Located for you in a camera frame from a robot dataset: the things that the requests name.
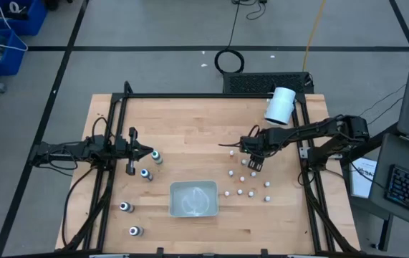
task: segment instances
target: black desk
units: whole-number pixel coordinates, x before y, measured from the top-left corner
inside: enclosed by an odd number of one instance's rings
[[[351,152],[345,154],[345,157],[341,160],[341,166],[348,167],[350,161],[355,161],[363,157],[366,153],[381,147],[373,180],[385,186],[388,181],[389,167],[392,164],[397,164],[409,169],[408,138],[409,74],[398,122],[372,137],[367,144],[354,148]],[[384,190],[375,184],[372,185],[369,199],[359,199],[351,196],[350,203],[384,220],[380,242],[375,245],[376,248],[382,251],[387,251],[393,216],[400,217],[409,222],[409,211],[385,199]]]
[[[387,134],[382,141],[373,181],[385,186],[388,182],[388,174],[392,164],[397,164],[409,170],[409,140]],[[371,185],[370,201],[409,222],[409,210],[385,199],[384,190],[376,184]]]

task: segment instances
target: yellow cable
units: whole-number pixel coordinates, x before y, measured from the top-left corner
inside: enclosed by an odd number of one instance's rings
[[[324,10],[326,1],[327,0],[322,0],[322,4],[320,5],[319,13],[317,14],[316,20],[314,21],[312,32],[309,36],[309,40],[307,41],[306,52],[304,53],[304,59],[303,59],[303,72],[306,69],[307,55],[309,54],[309,47],[311,46],[312,38],[314,37],[314,33],[316,32],[317,25],[319,24],[320,18],[322,17],[322,11]]]

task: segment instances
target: white cylinder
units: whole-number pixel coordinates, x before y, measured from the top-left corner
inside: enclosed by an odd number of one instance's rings
[[[295,91],[277,87],[274,91],[273,98],[269,101],[268,108],[264,113],[264,118],[272,125],[286,125],[289,123],[290,115],[294,109],[293,101]]]
[[[140,237],[144,234],[144,229],[140,226],[133,226],[130,228],[130,235],[134,237]]]

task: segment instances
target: wood grain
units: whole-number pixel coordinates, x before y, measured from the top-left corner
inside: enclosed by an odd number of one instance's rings
[[[311,122],[328,117],[323,95],[307,95]],[[110,95],[93,95],[83,136],[90,135],[93,122],[107,116]],[[220,147],[218,143],[235,143],[251,127],[269,127],[263,119],[266,100],[262,99],[130,99],[123,135],[130,126],[139,132],[138,140],[154,147],[163,156],[162,165],[150,157],[135,164],[153,173],[148,182],[139,175],[125,173],[127,161],[118,161],[115,185],[110,204],[104,252],[152,253],[164,247],[165,253],[259,254],[267,248],[270,254],[312,254],[312,237],[307,216],[304,190],[297,183],[300,172],[295,144],[291,144],[264,162],[255,178],[240,162],[247,154],[236,148]],[[104,123],[96,127],[103,133]],[[326,139],[316,139],[317,145]],[[341,173],[337,161],[329,161],[330,170]],[[87,167],[74,172],[75,182]],[[234,176],[228,176],[228,170]],[[95,172],[75,188],[69,200],[67,238],[70,238],[87,218],[94,186]],[[244,183],[239,176],[245,176]],[[218,185],[219,213],[206,218],[173,218],[169,215],[169,187],[175,181],[212,180]],[[343,180],[331,173],[322,173],[329,216],[356,248],[360,248]],[[263,183],[271,186],[264,188]],[[255,197],[244,193],[255,191]],[[224,191],[231,195],[225,197]],[[269,195],[271,201],[263,202]],[[132,214],[121,211],[120,202],[135,205]],[[131,226],[141,226],[142,237],[129,235]],[[93,239],[99,222],[95,223]],[[323,227],[319,230],[323,236]],[[324,237],[322,248],[326,249]],[[57,247],[62,245],[60,237]]]

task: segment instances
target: white bottle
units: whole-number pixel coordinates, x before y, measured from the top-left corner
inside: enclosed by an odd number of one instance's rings
[[[142,176],[143,178],[148,179],[149,181],[152,181],[152,180],[153,180],[152,173],[150,173],[147,169],[143,169],[143,170],[140,172],[140,176]]]
[[[140,226],[133,226],[130,228],[130,235],[134,237],[140,237],[144,234],[144,229]]]
[[[126,211],[126,212],[128,212],[128,213],[131,213],[131,212],[134,211],[134,205],[129,204],[129,203],[127,203],[127,202],[122,202],[122,203],[120,204],[120,209],[121,209],[122,211]]]
[[[155,161],[157,164],[161,164],[163,162],[163,158],[161,157],[160,153],[154,150],[152,152],[152,159]]]

